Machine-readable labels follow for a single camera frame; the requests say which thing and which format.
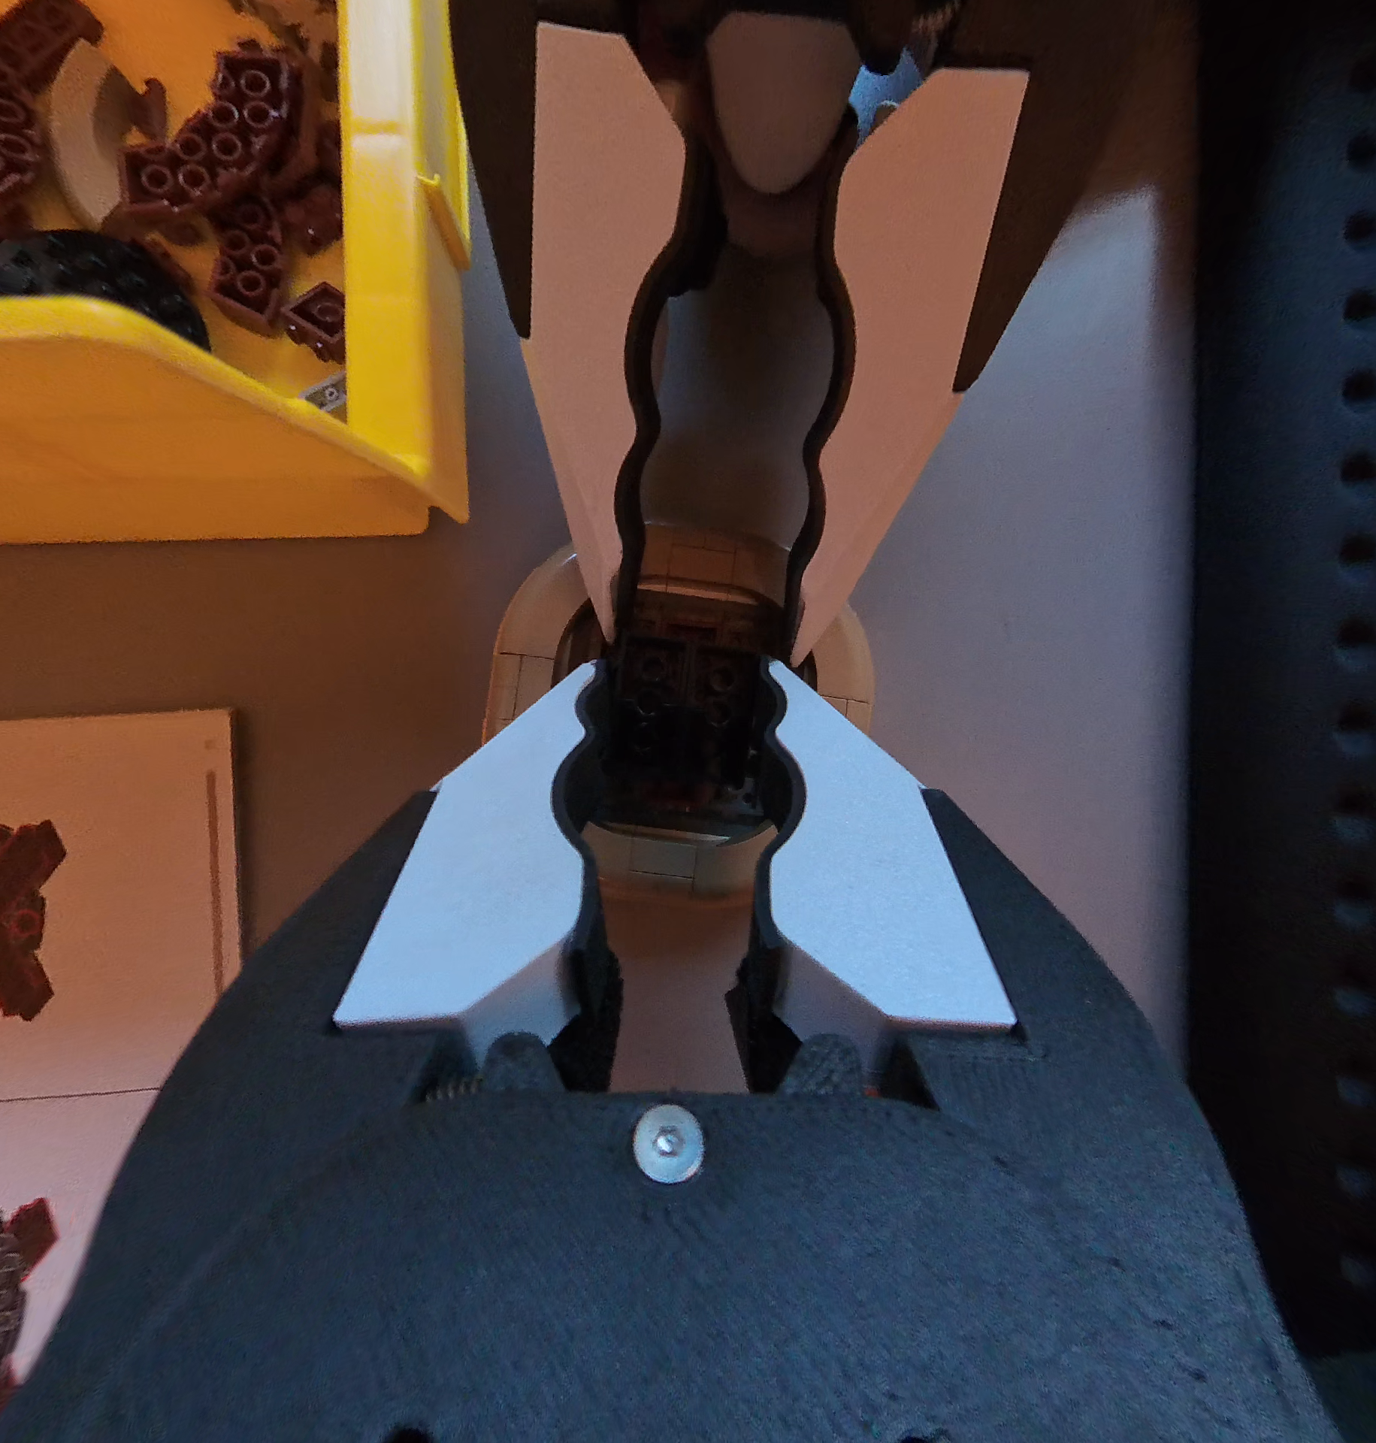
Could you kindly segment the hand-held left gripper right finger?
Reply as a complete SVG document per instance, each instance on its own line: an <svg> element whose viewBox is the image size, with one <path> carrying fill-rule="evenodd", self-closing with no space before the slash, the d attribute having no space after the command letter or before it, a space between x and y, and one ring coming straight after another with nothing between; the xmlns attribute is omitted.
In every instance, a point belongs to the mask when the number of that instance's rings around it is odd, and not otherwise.
<svg viewBox="0 0 1376 1443"><path fill-rule="evenodd" d="M783 661L764 660L757 794L775 837L727 994L751 1092L810 1037L845 1037L867 1080L898 1037L1009 1037L1016 1011L913 774Z"/></svg>

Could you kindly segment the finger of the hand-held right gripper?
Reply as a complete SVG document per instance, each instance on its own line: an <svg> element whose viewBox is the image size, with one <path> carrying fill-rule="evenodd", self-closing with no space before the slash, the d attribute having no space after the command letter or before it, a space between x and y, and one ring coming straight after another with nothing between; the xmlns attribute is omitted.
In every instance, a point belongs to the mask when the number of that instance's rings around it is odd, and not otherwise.
<svg viewBox="0 0 1376 1443"><path fill-rule="evenodd" d="M620 465L638 433L625 334L677 226L684 136L626 40L536 27L534 224L526 367L605 638L623 559Z"/></svg>
<svg viewBox="0 0 1376 1443"><path fill-rule="evenodd" d="M852 379L820 458L827 513L791 663L849 599L960 405L954 370L1026 84L1021 68L937 68L842 170Z"/></svg>

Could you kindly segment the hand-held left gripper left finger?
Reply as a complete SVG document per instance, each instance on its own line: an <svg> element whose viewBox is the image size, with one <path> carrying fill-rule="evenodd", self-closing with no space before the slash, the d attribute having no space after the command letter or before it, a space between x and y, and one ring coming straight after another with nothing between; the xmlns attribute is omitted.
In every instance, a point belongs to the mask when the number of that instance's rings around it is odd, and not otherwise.
<svg viewBox="0 0 1376 1443"><path fill-rule="evenodd" d="M528 1033L565 1087L607 1087L620 967L584 828L609 710L605 660L581 663L437 785L339 1028L444 1031L477 1067Z"/></svg>

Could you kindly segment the tan brick pot base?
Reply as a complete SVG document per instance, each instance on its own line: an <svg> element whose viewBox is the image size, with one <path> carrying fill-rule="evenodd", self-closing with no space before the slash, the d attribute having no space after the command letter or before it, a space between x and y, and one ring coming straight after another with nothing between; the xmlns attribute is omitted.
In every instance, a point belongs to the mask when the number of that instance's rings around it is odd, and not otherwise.
<svg viewBox="0 0 1376 1443"><path fill-rule="evenodd" d="M638 617L650 635L680 642L648 663L648 677L677 681L690 650L757 650L775 633L787 550L757 536L648 522ZM505 729L581 661L605 650L573 546L561 546L516 587L496 632L482 740ZM875 661L858 614L845 606L799 675L867 732ZM757 805L757 757L745 757L747 788L718 789L690 808L663 785L614 783L587 841L605 892L722 900L751 892L757 857L772 837Z"/></svg>

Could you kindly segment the yellow plastic bin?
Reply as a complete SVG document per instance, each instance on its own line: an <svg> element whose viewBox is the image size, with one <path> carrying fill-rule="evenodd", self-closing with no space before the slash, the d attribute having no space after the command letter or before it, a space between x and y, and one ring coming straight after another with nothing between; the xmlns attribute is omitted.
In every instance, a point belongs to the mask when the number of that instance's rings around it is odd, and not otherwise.
<svg viewBox="0 0 1376 1443"><path fill-rule="evenodd" d="M417 533L469 517L466 147L444 1L341 1L344 239L290 292L344 292L337 370L212 306L211 352L81 295L0 299L0 545Z"/></svg>

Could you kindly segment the pile of small brown bricks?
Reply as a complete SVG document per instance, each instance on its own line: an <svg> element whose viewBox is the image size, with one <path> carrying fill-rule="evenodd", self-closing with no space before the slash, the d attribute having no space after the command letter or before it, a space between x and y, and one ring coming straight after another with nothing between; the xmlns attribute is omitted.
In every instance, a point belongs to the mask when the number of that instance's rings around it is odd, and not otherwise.
<svg viewBox="0 0 1376 1443"><path fill-rule="evenodd" d="M145 244L188 281L192 302L191 274L176 253L212 239L203 295L216 313L250 334L286 334L317 360L343 365L343 291L317 281L289 295L292 259L330 249L343 234L337 3L229 8L272 39L247 35L216 49L203 97L178 124L167 118L161 142L137 130L124 136L119 204L91 231ZM0 241L88 230L61 193L46 92L78 40L102 49L104 36L88 1L14 1L0 14Z"/></svg>

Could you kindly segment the instruction booklet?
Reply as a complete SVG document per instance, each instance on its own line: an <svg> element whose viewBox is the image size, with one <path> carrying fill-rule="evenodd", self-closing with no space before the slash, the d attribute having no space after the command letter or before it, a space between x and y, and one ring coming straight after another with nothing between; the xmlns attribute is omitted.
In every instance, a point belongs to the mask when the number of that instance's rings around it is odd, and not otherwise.
<svg viewBox="0 0 1376 1443"><path fill-rule="evenodd" d="M21 1285L20 1379L46 1345L158 1087L241 965L225 710L0 721L0 821L49 819L36 1019L0 1013L0 1213L59 1232Z"/></svg>

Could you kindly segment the tan arch brick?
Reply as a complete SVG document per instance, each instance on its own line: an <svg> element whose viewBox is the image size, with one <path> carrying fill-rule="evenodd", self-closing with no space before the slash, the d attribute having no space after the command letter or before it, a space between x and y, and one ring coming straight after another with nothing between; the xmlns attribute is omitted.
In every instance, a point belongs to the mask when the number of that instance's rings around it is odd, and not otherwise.
<svg viewBox="0 0 1376 1443"><path fill-rule="evenodd" d="M119 204L119 150L129 130L161 142L167 134L167 91L158 77L142 88L97 45L78 40L46 92L46 134L52 164L72 214L100 230Z"/></svg>

